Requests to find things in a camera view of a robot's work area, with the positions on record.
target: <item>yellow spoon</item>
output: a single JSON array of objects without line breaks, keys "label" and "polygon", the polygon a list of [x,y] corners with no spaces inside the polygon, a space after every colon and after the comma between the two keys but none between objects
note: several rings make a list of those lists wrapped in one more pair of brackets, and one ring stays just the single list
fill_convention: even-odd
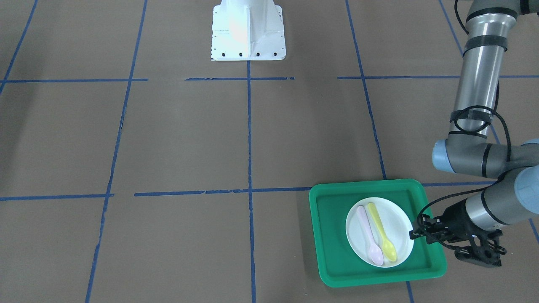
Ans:
[{"label": "yellow spoon", "polygon": [[376,205],[371,202],[367,204],[367,209],[369,210],[372,220],[374,221],[374,224],[382,237],[382,251],[384,252],[384,255],[389,259],[389,261],[395,262],[397,260],[397,250],[395,250],[395,246],[391,241],[389,241],[387,235],[385,234],[384,226],[382,225],[382,220],[380,220],[380,215],[378,214]]}]

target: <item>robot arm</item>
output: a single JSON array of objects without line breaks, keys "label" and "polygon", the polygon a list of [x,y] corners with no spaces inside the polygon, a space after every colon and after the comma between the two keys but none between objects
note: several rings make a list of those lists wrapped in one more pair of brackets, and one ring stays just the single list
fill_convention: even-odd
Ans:
[{"label": "robot arm", "polygon": [[466,19],[469,31],[455,108],[447,139],[436,143],[434,166],[451,173],[498,181],[431,219],[422,215],[410,238],[446,245],[473,264],[501,266],[500,228],[539,215],[539,140],[522,146],[487,143],[487,127],[497,108],[497,85],[507,36],[518,15],[539,11],[539,0],[475,0]]}]

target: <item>white plate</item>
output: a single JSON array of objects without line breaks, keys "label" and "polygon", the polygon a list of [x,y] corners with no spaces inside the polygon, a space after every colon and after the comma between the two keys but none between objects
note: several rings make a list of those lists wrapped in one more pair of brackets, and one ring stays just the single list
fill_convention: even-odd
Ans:
[{"label": "white plate", "polygon": [[[380,248],[382,248],[382,238],[376,228],[376,225],[372,221],[369,210],[367,210],[367,204],[373,202],[376,205],[382,225],[389,240],[395,246],[397,250],[397,260],[391,262],[384,256],[384,264],[378,266],[372,262],[367,251],[368,240],[365,235],[365,231],[361,228],[360,220],[357,215],[357,207],[362,205],[365,207],[367,216],[369,217],[369,224],[371,226],[372,234],[374,235],[374,241]],[[383,198],[365,198],[352,206],[346,217],[346,237],[350,246],[354,252],[365,262],[376,267],[393,267],[404,262],[412,252],[413,240],[410,240],[408,232],[412,230],[412,223],[408,219],[408,216],[404,213],[400,207],[395,203],[383,199]]]}]

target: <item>white mounting plate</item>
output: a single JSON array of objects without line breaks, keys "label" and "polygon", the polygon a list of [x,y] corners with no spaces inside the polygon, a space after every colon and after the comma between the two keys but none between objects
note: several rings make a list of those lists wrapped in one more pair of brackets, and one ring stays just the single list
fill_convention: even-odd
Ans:
[{"label": "white mounting plate", "polygon": [[[257,42],[253,43],[251,46],[252,52],[249,56],[248,46],[234,40],[230,35],[229,20],[226,14],[221,13],[220,7],[221,5],[216,5],[213,8],[211,60],[283,60],[286,57],[285,34],[283,32],[266,33]],[[282,8],[278,5],[275,8],[282,22]]]}]

